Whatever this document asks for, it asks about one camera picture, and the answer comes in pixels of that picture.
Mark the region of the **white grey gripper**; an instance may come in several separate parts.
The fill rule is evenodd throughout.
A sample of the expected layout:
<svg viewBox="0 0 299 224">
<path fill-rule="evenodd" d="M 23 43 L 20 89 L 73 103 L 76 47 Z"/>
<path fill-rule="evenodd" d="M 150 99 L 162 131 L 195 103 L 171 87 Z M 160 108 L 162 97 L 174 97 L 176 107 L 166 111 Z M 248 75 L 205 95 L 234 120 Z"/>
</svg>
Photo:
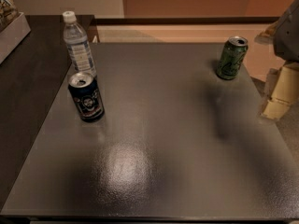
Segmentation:
<svg viewBox="0 0 299 224">
<path fill-rule="evenodd" d="M 299 99 L 299 0 L 294 0 L 278 19 L 273 45 L 278 57 L 292 63 L 269 70 L 261 115 L 280 120 Z"/>
</svg>

